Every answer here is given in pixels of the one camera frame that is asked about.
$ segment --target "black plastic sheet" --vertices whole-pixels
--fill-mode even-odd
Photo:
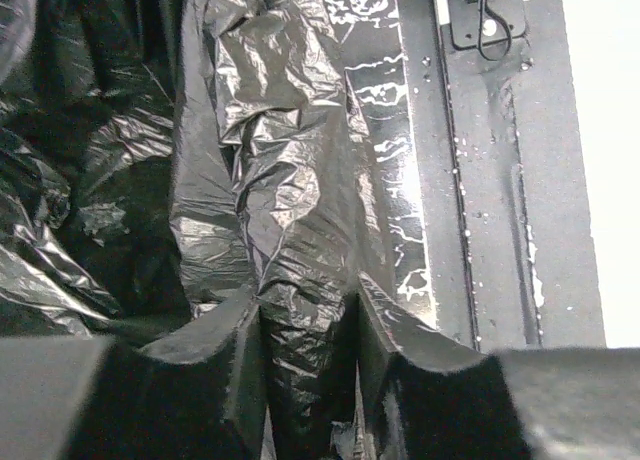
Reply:
[[[277,458],[352,458],[358,273],[394,278],[322,0],[3,3],[0,334],[188,353],[254,296]]]

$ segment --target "metal plate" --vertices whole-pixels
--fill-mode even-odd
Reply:
[[[521,37],[527,29],[522,0],[488,0],[493,10],[509,24],[514,38]],[[476,48],[478,45],[478,2],[449,0],[453,44],[458,49]],[[491,37],[484,36],[487,45],[506,40],[507,34],[498,27]]]

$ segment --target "white wall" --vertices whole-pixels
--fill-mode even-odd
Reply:
[[[564,7],[607,344],[640,346],[640,4]]]

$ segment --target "black cable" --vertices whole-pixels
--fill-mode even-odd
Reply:
[[[509,27],[509,24],[504,19],[504,17],[499,15],[489,5],[487,5],[487,0],[479,0],[478,4],[480,9],[480,24],[478,26],[478,51],[480,52],[480,55],[482,55],[482,58],[484,58],[485,60],[488,60],[490,62],[499,62],[504,57],[506,57],[507,54],[511,51],[511,46],[513,45],[513,34],[511,33],[511,28]],[[485,44],[482,41],[482,31],[484,30],[485,15],[487,15],[489,18],[493,19],[496,23],[498,23],[507,34],[507,40],[506,40],[507,45],[505,47],[505,50],[502,53],[502,55],[500,55],[497,58],[490,57],[489,55],[487,55],[487,53],[484,50]]]

